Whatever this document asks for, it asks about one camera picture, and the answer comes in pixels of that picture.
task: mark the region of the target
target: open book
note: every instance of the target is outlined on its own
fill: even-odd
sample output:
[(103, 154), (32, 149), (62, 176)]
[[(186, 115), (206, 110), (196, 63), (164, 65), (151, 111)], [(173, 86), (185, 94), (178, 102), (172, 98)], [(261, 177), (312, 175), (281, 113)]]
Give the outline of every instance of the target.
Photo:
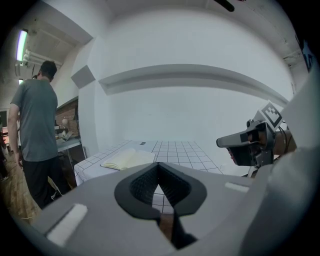
[(154, 158), (154, 153), (128, 148), (116, 153), (102, 163), (101, 166), (116, 170), (124, 170), (135, 166), (151, 164), (154, 162)]

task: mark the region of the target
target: shoe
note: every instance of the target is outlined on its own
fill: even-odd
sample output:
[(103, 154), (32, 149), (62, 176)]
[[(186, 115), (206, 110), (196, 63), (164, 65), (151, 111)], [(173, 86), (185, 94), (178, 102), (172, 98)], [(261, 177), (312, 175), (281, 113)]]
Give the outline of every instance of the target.
[(2, 182), (6, 181), (7, 179), (9, 179), (9, 176), (6, 176), (4, 178), (1, 179)]

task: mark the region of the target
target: brick wall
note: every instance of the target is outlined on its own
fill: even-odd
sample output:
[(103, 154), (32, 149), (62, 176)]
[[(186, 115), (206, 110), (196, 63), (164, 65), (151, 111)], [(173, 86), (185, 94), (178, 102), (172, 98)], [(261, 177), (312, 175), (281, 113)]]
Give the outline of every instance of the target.
[(55, 120), (60, 128), (63, 128), (62, 120), (64, 118), (68, 119), (68, 124), (65, 128), (69, 131), (73, 132), (73, 135), (79, 135), (77, 130), (77, 122), (78, 120), (74, 120), (75, 110), (78, 106), (78, 100), (72, 101), (69, 104), (63, 106), (62, 108), (56, 111)]

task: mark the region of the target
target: wooden floor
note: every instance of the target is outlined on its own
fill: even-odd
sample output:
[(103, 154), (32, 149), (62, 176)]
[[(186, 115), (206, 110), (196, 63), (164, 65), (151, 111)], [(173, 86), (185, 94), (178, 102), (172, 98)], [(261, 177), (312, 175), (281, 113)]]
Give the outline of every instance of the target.
[(41, 209), (31, 197), (24, 172), (17, 166), (14, 155), (7, 154), (5, 158), (9, 178), (0, 183), (2, 199), (11, 215), (31, 223)]

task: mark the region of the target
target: tiled tabletop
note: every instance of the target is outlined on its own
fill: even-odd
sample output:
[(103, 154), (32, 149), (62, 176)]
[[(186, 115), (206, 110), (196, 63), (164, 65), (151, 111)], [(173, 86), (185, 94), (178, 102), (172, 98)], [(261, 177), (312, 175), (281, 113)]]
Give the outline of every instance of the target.
[[(118, 170), (115, 169), (101, 167), (100, 164), (118, 151), (128, 148), (154, 153), (154, 162), (173, 163), (194, 169), (195, 171), (222, 174), (194, 141), (146, 141), (144, 146), (140, 145), (141, 142), (142, 141), (126, 140), (76, 164), (74, 166), (74, 174), (77, 184), (80, 185), (89, 179), (118, 172)], [(152, 207), (165, 214), (173, 212), (173, 208), (164, 196), (160, 186), (158, 186), (154, 192)]]

